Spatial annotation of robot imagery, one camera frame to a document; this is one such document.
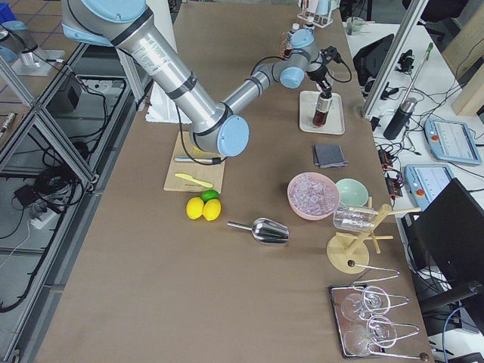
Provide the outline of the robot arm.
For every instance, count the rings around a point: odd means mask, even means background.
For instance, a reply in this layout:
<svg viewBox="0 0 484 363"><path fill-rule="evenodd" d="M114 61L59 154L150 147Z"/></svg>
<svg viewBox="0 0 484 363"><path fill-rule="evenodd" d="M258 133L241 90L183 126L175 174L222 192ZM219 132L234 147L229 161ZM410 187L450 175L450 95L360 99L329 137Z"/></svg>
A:
<svg viewBox="0 0 484 363"><path fill-rule="evenodd" d="M47 76L65 51L43 49L19 20L1 24L1 57L17 75Z"/></svg>
<svg viewBox="0 0 484 363"><path fill-rule="evenodd" d="M238 112L273 83L298 88L305 77L327 88L323 54L311 31L297 30L286 60L259 65L222 103L215 102L154 23L144 1L63 1L64 35L77 42L118 48L131 55L191 121L199 149L235 157L247 146L249 126Z"/></svg>

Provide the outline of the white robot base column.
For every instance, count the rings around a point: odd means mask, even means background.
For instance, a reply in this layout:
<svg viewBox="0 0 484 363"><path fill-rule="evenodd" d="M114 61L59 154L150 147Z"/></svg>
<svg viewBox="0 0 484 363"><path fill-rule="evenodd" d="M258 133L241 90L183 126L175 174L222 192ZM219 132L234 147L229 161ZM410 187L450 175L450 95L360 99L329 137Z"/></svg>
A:
<svg viewBox="0 0 484 363"><path fill-rule="evenodd" d="M155 81L147 121L177 123L175 102L166 94L162 83L169 82L173 89L178 88L189 76L188 68L180 67L182 62L170 44L166 47L144 45L143 51L139 51L138 62Z"/></svg>

